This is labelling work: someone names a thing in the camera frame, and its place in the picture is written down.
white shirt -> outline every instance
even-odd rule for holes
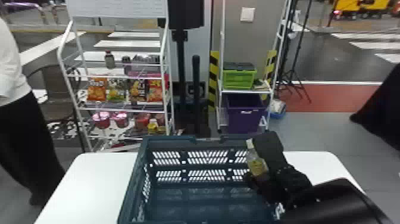
[[[0,106],[3,106],[27,95],[31,88],[22,74],[17,44],[1,18],[0,36]]]

snack bag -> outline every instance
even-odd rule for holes
[[[163,100],[163,88],[161,87],[161,80],[149,79],[149,94],[147,95],[148,102],[158,102]]]
[[[87,100],[105,101],[105,89],[107,87],[107,78],[90,78],[87,88]]]
[[[161,74],[149,74],[152,77],[161,77]],[[165,74],[165,89],[168,89],[169,75]],[[148,102],[160,102],[163,100],[163,87],[161,86],[160,79],[149,79],[148,80],[149,91],[147,94]]]
[[[146,101],[146,80],[134,80],[130,86],[129,94],[132,103],[136,103],[137,101]]]
[[[108,79],[108,87],[110,91],[107,95],[107,100],[121,102],[125,100],[126,80]]]

black speaker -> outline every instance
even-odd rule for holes
[[[168,0],[171,30],[188,30],[204,26],[204,0]],[[165,19],[158,19],[165,27]]]

yellow and black striped post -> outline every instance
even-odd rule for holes
[[[264,78],[267,79],[267,82],[272,86],[273,80],[273,72],[275,71],[275,62],[274,57],[276,56],[277,51],[271,50],[267,54],[267,59],[265,60],[265,70],[264,70]],[[266,100],[268,97],[267,94],[261,94],[261,100]]]
[[[210,53],[210,78],[208,80],[208,112],[215,111],[215,101],[217,99],[218,89],[218,60],[220,59],[219,51],[211,51]]]

shopping basket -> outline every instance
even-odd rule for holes
[[[277,206],[242,180],[244,137],[145,138],[118,218],[128,223],[275,223]]]

